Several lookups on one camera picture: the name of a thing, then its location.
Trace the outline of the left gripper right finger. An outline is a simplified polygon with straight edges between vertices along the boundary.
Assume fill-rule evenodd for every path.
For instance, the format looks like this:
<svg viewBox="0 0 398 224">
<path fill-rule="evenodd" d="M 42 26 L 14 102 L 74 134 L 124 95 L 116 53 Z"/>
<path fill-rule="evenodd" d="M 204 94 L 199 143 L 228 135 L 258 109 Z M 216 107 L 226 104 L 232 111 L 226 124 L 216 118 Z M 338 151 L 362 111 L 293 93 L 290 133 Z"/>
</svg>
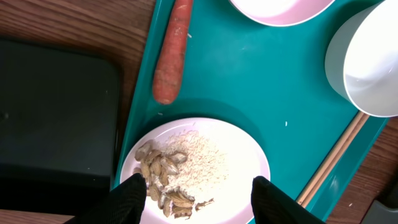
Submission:
<svg viewBox="0 0 398 224">
<path fill-rule="evenodd" d="M 325 224 L 263 176 L 253 178 L 251 205 L 256 224 Z"/>
</svg>

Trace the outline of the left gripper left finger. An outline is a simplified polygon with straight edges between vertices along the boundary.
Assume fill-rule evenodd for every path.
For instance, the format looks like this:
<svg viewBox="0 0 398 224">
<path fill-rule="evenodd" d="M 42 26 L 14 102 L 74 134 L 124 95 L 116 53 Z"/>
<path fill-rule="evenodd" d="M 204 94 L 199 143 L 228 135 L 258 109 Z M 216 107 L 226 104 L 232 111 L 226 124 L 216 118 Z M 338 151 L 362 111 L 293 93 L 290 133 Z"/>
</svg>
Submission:
<svg viewBox="0 0 398 224">
<path fill-rule="evenodd" d="M 146 180 L 133 174 L 88 212 L 65 224 L 140 224 L 147 197 Z"/>
</svg>

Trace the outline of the white bowl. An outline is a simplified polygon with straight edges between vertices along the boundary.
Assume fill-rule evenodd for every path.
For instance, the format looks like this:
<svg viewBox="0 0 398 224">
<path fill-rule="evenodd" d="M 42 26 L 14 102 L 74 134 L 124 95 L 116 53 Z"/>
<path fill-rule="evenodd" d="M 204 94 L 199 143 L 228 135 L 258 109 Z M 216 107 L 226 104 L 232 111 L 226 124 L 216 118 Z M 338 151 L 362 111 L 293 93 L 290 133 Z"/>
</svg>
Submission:
<svg viewBox="0 0 398 224">
<path fill-rule="evenodd" d="M 397 116 L 397 1 L 385 0 L 348 19 L 325 55 L 326 78 L 370 116 Z"/>
</svg>

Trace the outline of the pink bowl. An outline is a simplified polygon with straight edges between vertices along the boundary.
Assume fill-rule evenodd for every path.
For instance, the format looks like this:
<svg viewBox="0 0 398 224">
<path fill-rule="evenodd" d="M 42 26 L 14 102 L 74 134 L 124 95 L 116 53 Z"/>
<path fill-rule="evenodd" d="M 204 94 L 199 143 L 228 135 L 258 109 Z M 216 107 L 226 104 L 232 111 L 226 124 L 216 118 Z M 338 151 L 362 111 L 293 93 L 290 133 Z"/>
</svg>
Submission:
<svg viewBox="0 0 398 224">
<path fill-rule="evenodd" d="M 295 26 L 317 17 L 335 0 L 229 0 L 243 15 L 272 27 Z"/>
</svg>

